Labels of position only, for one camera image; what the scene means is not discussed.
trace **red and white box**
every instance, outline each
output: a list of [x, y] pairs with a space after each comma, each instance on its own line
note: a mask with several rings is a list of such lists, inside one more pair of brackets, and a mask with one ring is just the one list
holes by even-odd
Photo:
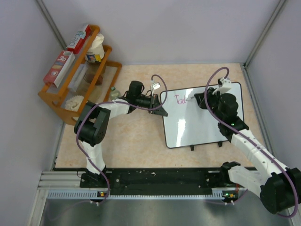
[[90, 33], [90, 26], [88, 24], [83, 25], [78, 29], [75, 36], [70, 41], [69, 45], [67, 46], [67, 50], [73, 52], [74, 54], [78, 54]]
[[46, 84], [50, 83], [55, 85], [55, 87], [58, 87], [68, 72], [74, 59], [75, 55], [72, 52], [63, 50], [50, 68], [49, 72], [44, 77], [43, 81]]

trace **beige tabletop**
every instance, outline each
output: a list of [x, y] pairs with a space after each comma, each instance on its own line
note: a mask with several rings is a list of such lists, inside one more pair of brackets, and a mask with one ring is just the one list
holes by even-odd
[[[159, 74], [165, 80], [168, 90], [204, 86], [213, 72], [223, 66], [229, 67], [231, 81], [241, 84], [245, 122], [263, 144], [239, 64], [126, 65], [122, 67], [115, 86], [123, 94], [130, 82], [137, 80], [143, 82], [147, 90], [153, 74]], [[114, 71], [108, 68], [104, 75], [104, 88], [111, 82], [113, 74]], [[217, 79], [224, 75], [225, 71], [220, 72], [212, 83], [216, 84]], [[55, 167], [86, 166], [86, 158], [76, 146], [75, 137], [73, 127], [66, 125]], [[215, 143], [197, 145], [194, 151], [189, 147], [169, 149], [165, 144], [162, 117], [138, 109], [109, 121], [102, 147], [103, 159], [109, 168], [219, 167], [226, 161], [252, 166], [242, 152], [229, 142], [224, 142], [220, 148]]]

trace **wooden shelf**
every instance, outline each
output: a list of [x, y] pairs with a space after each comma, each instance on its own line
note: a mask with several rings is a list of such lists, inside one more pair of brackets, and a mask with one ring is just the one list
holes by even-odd
[[81, 63], [85, 62], [85, 55], [86, 55], [87, 51], [89, 50], [89, 48], [91, 47], [92, 42], [94, 41], [96, 35], [100, 31], [100, 28], [97, 25], [90, 25], [90, 27], [92, 30], [92, 35], [88, 39], [86, 46], [83, 48], [80, 56], [77, 58], [76, 62], [74, 63], [73, 68], [71, 69], [70, 73], [68, 74], [63, 85], [60, 87], [58, 93], [57, 94], [49, 93], [48, 89], [50, 88], [50, 85], [48, 85], [48, 84], [44, 85], [42, 90], [38, 93], [38, 95], [45, 101], [45, 103], [48, 104], [49, 107], [58, 116], [60, 116], [61, 119], [66, 124], [69, 124], [69, 125], [75, 125], [76, 120], [74, 118], [78, 118], [79, 115], [81, 114], [82, 110], [84, 109], [84, 106], [85, 106], [87, 100], [89, 99], [89, 96], [91, 95], [93, 89], [95, 88], [95, 84], [96, 84], [99, 76], [102, 74], [102, 71], [105, 68], [105, 66], [116, 67], [117, 70], [116, 70], [113, 80], [110, 84], [110, 87], [107, 90], [107, 94], [104, 98], [104, 101], [107, 101], [109, 99], [110, 88], [112, 86], [114, 86], [115, 81], [116, 81], [116, 79], [120, 73], [121, 67], [122, 67], [121, 63], [108, 60], [109, 55], [112, 52], [112, 47], [104, 45], [103, 46], [103, 49], [105, 51], [104, 57], [103, 57], [101, 63], [99, 64], [99, 67], [95, 73], [95, 76], [94, 76], [94, 78], [84, 96], [84, 99], [79, 107], [79, 110], [77, 112], [74, 112], [74, 111], [69, 111], [69, 110], [62, 108], [62, 104], [63, 104], [64, 100], [66, 99], [67, 94], [69, 93], [68, 85], [69, 85], [70, 81], [72, 80], [75, 72], [77, 71], [79, 65]]

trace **small glass bottle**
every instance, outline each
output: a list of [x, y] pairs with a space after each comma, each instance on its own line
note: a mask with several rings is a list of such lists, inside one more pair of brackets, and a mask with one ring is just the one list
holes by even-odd
[[116, 100], [121, 97], [121, 93], [114, 86], [111, 87], [110, 100]]

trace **white wall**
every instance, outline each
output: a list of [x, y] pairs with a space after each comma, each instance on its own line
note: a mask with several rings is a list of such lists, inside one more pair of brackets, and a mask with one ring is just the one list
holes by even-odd
[[68, 43], [101, 27], [123, 64], [245, 62], [278, 0], [44, 0]]
[[301, 169], [301, 1], [290, 0], [250, 65], [277, 156]]
[[23, 226], [61, 124], [38, 97], [60, 47], [33, 0], [0, 5], [0, 225]]

